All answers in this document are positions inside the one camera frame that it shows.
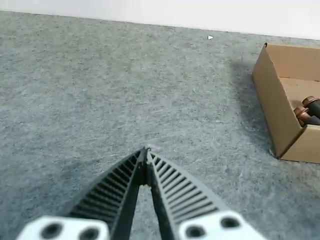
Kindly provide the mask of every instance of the brown cardboard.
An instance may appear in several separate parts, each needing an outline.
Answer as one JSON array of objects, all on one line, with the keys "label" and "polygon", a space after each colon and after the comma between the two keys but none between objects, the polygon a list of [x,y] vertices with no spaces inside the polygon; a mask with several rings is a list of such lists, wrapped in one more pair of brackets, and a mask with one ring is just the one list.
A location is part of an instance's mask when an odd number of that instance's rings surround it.
[{"label": "brown cardboard", "polygon": [[320,98],[320,48],[266,43],[252,77],[277,158],[320,163],[320,126],[301,127],[293,109]]}]

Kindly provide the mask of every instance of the cylindrical object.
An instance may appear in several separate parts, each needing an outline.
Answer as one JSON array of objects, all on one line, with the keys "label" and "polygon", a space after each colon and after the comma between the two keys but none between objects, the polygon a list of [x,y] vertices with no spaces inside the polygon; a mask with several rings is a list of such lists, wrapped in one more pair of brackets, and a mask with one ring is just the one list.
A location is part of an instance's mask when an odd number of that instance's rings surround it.
[{"label": "cylindrical object", "polygon": [[297,119],[301,120],[305,124],[318,125],[320,126],[320,119],[316,116],[310,116],[308,114],[308,108],[303,106],[298,106],[294,109],[294,114]]},{"label": "cylindrical object", "polygon": [[308,108],[309,115],[314,115],[320,119],[320,99],[314,96],[308,96],[303,101],[302,104],[305,108]]}]

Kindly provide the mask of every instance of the screw hole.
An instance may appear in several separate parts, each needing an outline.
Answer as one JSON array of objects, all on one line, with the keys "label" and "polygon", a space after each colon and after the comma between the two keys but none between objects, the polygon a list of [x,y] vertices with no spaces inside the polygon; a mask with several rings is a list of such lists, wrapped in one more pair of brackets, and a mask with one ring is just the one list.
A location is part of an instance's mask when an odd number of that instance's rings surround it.
[{"label": "screw hole", "polygon": [[98,238],[99,230],[96,228],[88,228],[80,234],[80,240],[95,240]]},{"label": "screw hole", "polygon": [[221,220],[222,227],[228,229],[228,228],[236,228],[240,226],[240,223],[237,219],[232,217],[225,217]]},{"label": "screw hole", "polygon": [[62,225],[60,223],[51,223],[42,230],[41,236],[44,239],[54,239],[59,236],[61,230]]},{"label": "screw hole", "polygon": [[201,226],[189,226],[185,233],[188,238],[199,238],[206,234]]}]

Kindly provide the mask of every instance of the white wall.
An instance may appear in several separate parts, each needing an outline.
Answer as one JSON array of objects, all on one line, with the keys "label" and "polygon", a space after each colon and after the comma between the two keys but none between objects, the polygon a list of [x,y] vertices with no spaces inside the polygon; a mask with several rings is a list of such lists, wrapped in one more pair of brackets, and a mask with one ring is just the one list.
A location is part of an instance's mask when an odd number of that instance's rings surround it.
[{"label": "white wall", "polygon": [[0,0],[0,9],[320,40],[319,0]]}]

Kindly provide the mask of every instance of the gray carpet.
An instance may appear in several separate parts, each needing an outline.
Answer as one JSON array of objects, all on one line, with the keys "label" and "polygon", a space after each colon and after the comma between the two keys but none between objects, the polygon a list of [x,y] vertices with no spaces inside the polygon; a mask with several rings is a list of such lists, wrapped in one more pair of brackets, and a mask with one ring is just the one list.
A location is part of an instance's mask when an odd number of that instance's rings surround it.
[{"label": "gray carpet", "polygon": [[[38,216],[57,214],[146,144],[267,238],[320,239],[320,164],[272,156],[251,79],[265,41],[320,46],[0,12],[0,239],[14,239]],[[146,187],[131,235],[160,239]]]}]

